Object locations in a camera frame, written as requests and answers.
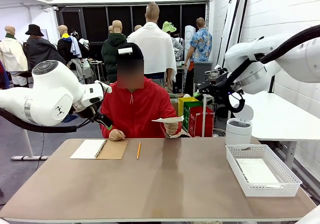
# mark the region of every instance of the blue floral shirt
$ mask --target blue floral shirt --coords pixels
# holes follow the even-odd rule
[[[207,29],[201,28],[192,36],[190,45],[194,47],[190,61],[207,62],[212,49],[212,35]]]

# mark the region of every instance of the yellow box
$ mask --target yellow box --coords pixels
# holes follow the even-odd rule
[[[194,97],[182,97],[178,99],[178,116],[181,117],[184,114],[184,102],[197,102]]]

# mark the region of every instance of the yellow scarf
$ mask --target yellow scarf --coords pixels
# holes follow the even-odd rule
[[[61,38],[68,38],[69,37],[69,34],[68,33],[64,33],[62,34]]]

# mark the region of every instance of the man in red jacket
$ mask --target man in red jacket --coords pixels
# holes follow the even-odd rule
[[[176,111],[169,94],[152,80],[144,77],[144,56],[134,43],[124,43],[117,52],[117,82],[111,84],[101,105],[101,113],[113,122],[112,129],[101,126],[104,138],[111,141],[125,138],[164,138],[165,133],[180,132],[181,123],[154,122],[172,118]]]

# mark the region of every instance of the red jacket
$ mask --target red jacket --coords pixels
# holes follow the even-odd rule
[[[126,138],[164,138],[163,124],[154,122],[159,118],[176,117],[165,89],[144,78],[144,88],[130,92],[110,85],[112,92],[107,93],[101,105],[101,113],[113,121],[112,129],[122,131]],[[102,136],[109,137],[111,130],[101,126]],[[177,133],[181,131],[179,122]]]

